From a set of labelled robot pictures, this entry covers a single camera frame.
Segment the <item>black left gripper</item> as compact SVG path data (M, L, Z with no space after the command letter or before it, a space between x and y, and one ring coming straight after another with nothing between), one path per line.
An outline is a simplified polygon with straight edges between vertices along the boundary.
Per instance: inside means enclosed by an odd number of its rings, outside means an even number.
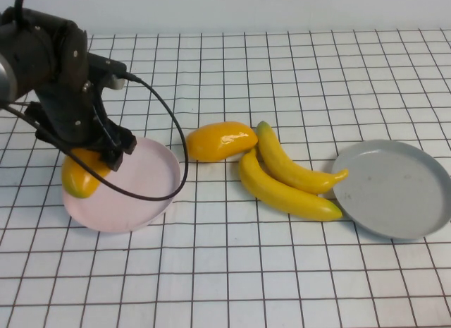
M123 162L123 152L132 154L137 145L133 133L115 126L106 115L103 88L87 81L79 90L50 83L36 90L38 103L26 114L64 145L100 152L100 160L112 171Z

